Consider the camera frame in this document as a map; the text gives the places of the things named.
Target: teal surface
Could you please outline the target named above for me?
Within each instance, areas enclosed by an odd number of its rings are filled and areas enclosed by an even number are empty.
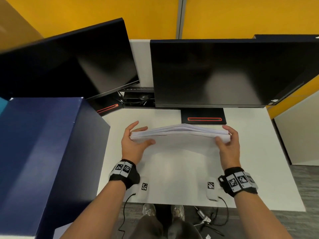
[[[6,107],[8,101],[7,100],[4,100],[0,97],[0,115],[2,113],[2,111],[4,110],[4,108]]]

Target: forearm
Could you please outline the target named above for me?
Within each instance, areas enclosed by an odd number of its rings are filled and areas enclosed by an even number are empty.
[[[66,230],[61,239],[111,238],[118,219],[126,187],[122,181],[110,181]]]
[[[248,239],[292,239],[258,195],[242,191],[235,203]]]

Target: pants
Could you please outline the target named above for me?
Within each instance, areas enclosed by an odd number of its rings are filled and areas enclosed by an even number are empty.
[[[162,239],[163,225],[158,221],[156,216],[143,216],[130,239]],[[174,218],[172,225],[168,229],[168,239],[202,239],[194,225],[181,220],[179,217]]]

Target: floor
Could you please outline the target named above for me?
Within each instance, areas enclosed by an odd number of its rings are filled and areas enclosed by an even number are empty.
[[[319,235],[319,167],[316,166],[290,166],[292,175],[297,184],[299,193],[303,200],[307,212],[290,212],[290,211],[274,211],[274,214],[287,228],[294,239],[314,239]],[[169,211],[169,206],[159,205],[157,211]],[[142,204],[128,203],[125,208],[125,224],[122,229],[126,231],[124,239],[129,238],[130,234],[137,225],[138,220],[142,216]],[[201,207],[202,211],[210,214],[215,211],[215,208]],[[226,209],[219,209],[217,223],[222,223],[226,218]],[[198,215],[193,206],[185,206],[185,220],[191,223],[198,223]],[[123,222],[123,213],[121,211],[116,230],[113,234],[113,239],[121,239],[123,233],[117,231],[117,228]],[[201,231],[203,238],[207,234],[211,238],[230,238],[243,239],[244,235],[239,216],[236,209],[230,209],[230,217],[228,223],[223,227],[216,227],[225,237],[221,237],[209,228],[204,228]]]

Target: sneaker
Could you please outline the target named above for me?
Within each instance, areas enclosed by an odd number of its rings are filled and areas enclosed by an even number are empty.
[[[156,209],[154,204],[144,204],[143,205],[143,215],[156,215]]]
[[[171,206],[172,210],[172,216],[174,217],[179,217],[183,221],[185,220],[185,212],[184,212],[184,206],[182,205],[172,205]]]

